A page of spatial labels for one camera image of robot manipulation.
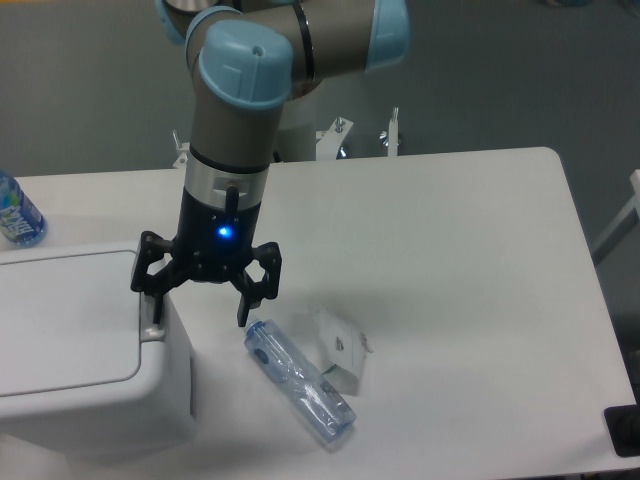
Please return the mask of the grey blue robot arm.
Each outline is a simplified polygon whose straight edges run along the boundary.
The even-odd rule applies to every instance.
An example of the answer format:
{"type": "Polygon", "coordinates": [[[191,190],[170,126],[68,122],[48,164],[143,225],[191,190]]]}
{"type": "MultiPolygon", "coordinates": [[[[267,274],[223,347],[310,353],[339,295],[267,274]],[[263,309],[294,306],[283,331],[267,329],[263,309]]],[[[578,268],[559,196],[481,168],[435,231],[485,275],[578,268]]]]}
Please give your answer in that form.
{"type": "Polygon", "coordinates": [[[237,320],[276,298],[282,257],[255,245],[256,224],[286,101],[297,84],[398,63],[410,23],[402,1],[159,1],[185,49],[195,108],[174,238],[145,231],[131,287],[154,324],[187,281],[232,284],[237,320]]]}

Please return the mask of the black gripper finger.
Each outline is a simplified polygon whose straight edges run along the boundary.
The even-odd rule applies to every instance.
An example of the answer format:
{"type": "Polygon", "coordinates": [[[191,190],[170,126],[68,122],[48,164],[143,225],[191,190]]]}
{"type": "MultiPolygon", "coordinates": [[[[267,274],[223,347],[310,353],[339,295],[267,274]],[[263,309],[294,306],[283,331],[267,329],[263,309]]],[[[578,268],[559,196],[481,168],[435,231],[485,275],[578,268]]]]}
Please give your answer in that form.
{"type": "Polygon", "coordinates": [[[178,252],[174,240],[166,240],[152,231],[143,231],[131,274],[131,290],[142,293],[152,300],[152,321],[159,323],[164,310],[164,296],[191,278],[194,272],[194,258],[187,258],[178,252]],[[150,267],[165,258],[170,261],[156,273],[150,267]]]}
{"type": "Polygon", "coordinates": [[[282,256],[276,242],[249,247],[229,268],[229,281],[241,295],[237,310],[239,327],[246,326],[250,311],[258,308],[263,300],[273,300],[278,296],[281,269],[282,256]],[[247,267],[254,261],[258,262],[263,271],[259,281],[254,280],[247,271],[247,267]]]}

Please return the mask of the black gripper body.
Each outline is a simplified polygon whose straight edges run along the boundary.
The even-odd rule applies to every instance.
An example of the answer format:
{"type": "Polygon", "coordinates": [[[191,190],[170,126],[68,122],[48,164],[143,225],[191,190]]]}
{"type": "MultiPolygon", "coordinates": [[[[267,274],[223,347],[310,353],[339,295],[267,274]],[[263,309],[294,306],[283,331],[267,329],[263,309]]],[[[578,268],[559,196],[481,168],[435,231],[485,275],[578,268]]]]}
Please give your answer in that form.
{"type": "Polygon", "coordinates": [[[259,212],[255,205],[228,215],[184,192],[171,248],[172,275],[196,282],[229,282],[252,261],[259,212]]]}

